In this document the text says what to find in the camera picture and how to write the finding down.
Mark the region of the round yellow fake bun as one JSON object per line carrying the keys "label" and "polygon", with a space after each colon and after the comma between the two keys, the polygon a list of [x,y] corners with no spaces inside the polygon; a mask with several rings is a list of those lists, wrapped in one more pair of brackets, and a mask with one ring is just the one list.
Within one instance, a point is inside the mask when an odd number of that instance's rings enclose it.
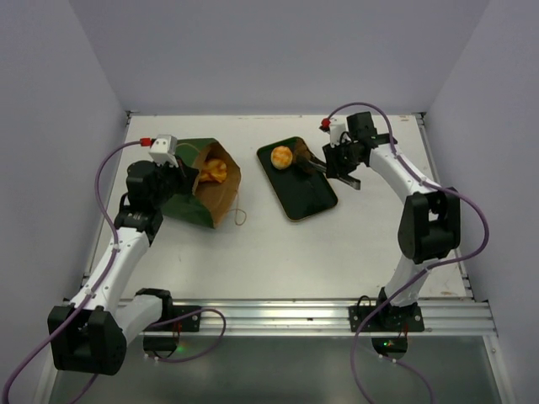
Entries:
{"label": "round yellow fake bun", "polygon": [[288,146],[277,146],[270,153],[270,162],[278,170],[287,169],[293,163],[293,152]]}

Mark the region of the metal tongs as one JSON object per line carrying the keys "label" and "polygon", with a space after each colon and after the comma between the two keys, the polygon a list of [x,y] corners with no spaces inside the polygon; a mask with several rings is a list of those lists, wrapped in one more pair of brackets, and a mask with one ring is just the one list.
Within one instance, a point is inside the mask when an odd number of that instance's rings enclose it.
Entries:
{"label": "metal tongs", "polygon": [[351,177],[348,173],[341,173],[332,163],[323,162],[311,154],[311,164],[315,169],[314,173],[321,173],[326,178],[337,179],[354,190],[361,189],[361,181],[359,179]]}

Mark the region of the brown fake croissant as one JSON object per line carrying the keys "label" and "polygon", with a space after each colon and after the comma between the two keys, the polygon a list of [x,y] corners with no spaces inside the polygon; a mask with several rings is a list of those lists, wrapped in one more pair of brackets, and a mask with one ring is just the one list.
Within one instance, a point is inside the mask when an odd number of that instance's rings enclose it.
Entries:
{"label": "brown fake croissant", "polygon": [[311,164],[311,152],[307,144],[302,139],[297,139],[293,151],[293,163],[304,173],[312,175],[315,169]]}

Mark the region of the orange twisted fake bread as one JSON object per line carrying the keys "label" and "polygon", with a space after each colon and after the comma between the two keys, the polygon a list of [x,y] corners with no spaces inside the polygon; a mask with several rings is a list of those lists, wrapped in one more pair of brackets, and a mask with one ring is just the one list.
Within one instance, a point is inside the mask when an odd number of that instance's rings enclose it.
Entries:
{"label": "orange twisted fake bread", "polygon": [[210,158],[204,161],[200,170],[201,183],[224,183],[227,179],[227,164],[220,158]]}

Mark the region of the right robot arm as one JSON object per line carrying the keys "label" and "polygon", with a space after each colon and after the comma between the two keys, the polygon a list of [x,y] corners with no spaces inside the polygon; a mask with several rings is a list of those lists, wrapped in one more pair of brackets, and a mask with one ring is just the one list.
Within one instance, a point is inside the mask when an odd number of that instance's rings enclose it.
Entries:
{"label": "right robot arm", "polygon": [[343,121],[325,118],[320,129],[330,138],[323,147],[327,177],[358,187],[350,174],[364,164],[386,181],[403,204],[397,268],[380,290],[372,311],[358,312],[367,324],[396,330],[414,318],[429,265],[446,258],[460,244],[459,199],[437,185],[430,187],[428,179],[400,152],[397,142],[378,133],[370,113],[352,114]]}

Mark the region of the green brown paper bag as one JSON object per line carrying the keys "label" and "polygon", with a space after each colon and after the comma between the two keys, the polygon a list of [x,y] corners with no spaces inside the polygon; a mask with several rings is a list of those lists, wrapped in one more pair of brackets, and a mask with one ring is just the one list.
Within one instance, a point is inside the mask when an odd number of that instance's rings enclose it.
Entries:
{"label": "green brown paper bag", "polygon": [[[176,194],[163,207],[163,215],[178,221],[216,229],[231,211],[243,213],[237,207],[241,183],[241,169],[222,144],[214,138],[179,140],[176,157],[198,170],[192,194]],[[201,183],[200,170],[204,161],[220,158],[227,164],[224,183]]]}

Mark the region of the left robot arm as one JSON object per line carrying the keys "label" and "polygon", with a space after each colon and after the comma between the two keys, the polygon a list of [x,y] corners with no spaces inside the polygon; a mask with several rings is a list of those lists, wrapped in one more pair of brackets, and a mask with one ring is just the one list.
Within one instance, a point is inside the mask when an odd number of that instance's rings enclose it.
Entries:
{"label": "left robot arm", "polygon": [[104,256],[78,293],[53,307],[47,318],[56,369],[115,375],[140,332],[151,325],[159,331],[173,325],[169,291],[143,288],[126,306],[120,298],[163,223],[162,208],[174,196],[191,195],[198,175],[182,161],[138,161],[127,168],[127,191]]}

